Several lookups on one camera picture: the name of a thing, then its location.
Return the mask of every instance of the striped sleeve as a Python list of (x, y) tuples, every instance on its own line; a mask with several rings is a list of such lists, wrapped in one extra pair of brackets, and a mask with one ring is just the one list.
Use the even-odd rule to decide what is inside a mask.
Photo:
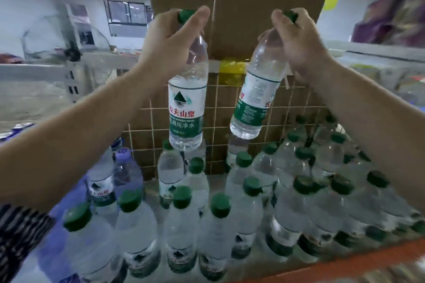
[(0, 283), (10, 282), (54, 219), (31, 208), (0, 206)]

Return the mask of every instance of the orange shelf edge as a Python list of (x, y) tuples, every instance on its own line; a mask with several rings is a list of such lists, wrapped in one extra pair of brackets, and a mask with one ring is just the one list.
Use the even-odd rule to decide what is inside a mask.
[(386, 247), (366, 254), (357, 254), (328, 263), (312, 266), (243, 283), (315, 283), (338, 278), (363, 275), (390, 265), (419, 259), (425, 254), (425, 239), (420, 238), (400, 245)]

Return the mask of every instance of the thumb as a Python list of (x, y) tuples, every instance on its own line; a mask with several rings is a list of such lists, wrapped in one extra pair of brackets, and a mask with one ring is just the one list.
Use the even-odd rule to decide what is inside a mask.
[(176, 40), (181, 46), (190, 47), (195, 38), (201, 34), (209, 17), (210, 8), (200, 7), (170, 39)]
[(281, 10), (275, 9), (272, 13), (273, 26), (278, 31), (283, 42), (288, 42), (293, 39), (298, 33), (298, 27), (286, 17)]

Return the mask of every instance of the hand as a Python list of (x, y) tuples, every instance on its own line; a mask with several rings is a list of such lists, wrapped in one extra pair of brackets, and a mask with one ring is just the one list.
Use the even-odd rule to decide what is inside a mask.
[(200, 7), (180, 29), (178, 12), (163, 12), (149, 24), (139, 64), (147, 65), (169, 80), (184, 67), (189, 47), (199, 36), (210, 16), (210, 8)]
[(308, 12), (304, 8), (292, 11), (298, 13), (295, 24), (278, 9), (272, 13), (272, 23), (282, 38), (291, 69), (308, 80), (312, 70), (332, 57)]

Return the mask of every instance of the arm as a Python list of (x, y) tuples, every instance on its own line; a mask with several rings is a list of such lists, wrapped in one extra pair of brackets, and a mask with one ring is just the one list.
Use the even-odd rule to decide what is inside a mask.
[(425, 114), (374, 81), (336, 62), (313, 20), (297, 9), (297, 25), (275, 10), (272, 21), (295, 69), (324, 100), (355, 142), (410, 204), (425, 212)]
[(187, 60), (208, 20), (201, 7), (178, 29), (178, 10), (150, 24), (138, 64), (77, 104), (0, 147), (0, 205), (48, 212), (121, 133), (141, 104)]

